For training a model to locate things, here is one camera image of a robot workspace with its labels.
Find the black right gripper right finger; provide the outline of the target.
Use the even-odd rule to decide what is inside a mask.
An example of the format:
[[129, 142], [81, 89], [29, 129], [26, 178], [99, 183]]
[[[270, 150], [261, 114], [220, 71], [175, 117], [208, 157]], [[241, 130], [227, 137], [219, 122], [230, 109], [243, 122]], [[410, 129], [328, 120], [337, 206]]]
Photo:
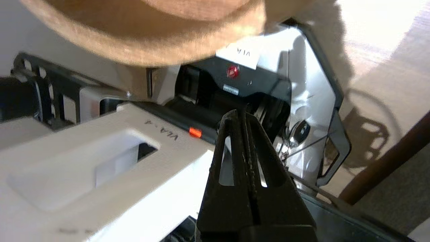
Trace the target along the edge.
[[244, 242], [317, 242], [316, 224], [258, 120], [244, 114], [252, 225]]

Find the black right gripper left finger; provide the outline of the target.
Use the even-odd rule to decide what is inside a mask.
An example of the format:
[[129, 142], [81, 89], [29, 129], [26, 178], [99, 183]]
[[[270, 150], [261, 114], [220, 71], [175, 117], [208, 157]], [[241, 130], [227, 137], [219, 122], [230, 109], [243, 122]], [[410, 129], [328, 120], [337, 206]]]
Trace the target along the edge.
[[[236, 242], [239, 231], [252, 224], [244, 124], [244, 113], [236, 109], [226, 113], [221, 120], [198, 213], [196, 242]], [[232, 186], [219, 182], [227, 136], [231, 145]]]

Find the curved wooden table drawer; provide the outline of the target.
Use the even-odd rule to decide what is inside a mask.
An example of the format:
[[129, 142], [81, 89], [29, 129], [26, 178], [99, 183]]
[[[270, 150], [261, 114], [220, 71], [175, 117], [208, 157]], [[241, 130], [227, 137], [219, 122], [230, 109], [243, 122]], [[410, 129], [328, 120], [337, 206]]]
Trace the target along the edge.
[[264, 0], [19, 0], [48, 28], [107, 59], [143, 67], [215, 55], [264, 29]]

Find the white and black robot base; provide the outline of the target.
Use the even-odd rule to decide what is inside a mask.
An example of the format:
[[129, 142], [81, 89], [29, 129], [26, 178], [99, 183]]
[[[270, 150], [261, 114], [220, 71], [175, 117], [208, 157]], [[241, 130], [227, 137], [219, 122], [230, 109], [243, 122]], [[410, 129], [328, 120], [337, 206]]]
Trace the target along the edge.
[[20, 53], [0, 78], [0, 242], [196, 242], [223, 116], [254, 116], [317, 242], [414, 242], [322, 191], [351, 151], [343, 93], [298, 23], [168, 67], [155, 100]]

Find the dark brown bed base trim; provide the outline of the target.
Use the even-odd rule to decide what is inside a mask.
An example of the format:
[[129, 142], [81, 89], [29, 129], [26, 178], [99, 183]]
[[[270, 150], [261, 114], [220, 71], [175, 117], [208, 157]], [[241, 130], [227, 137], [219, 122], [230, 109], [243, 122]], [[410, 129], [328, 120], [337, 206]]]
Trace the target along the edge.
[[356, 175], [338, 196], [355, 205], [396, 169], [430, 144], [430, 110], [377, 161]]

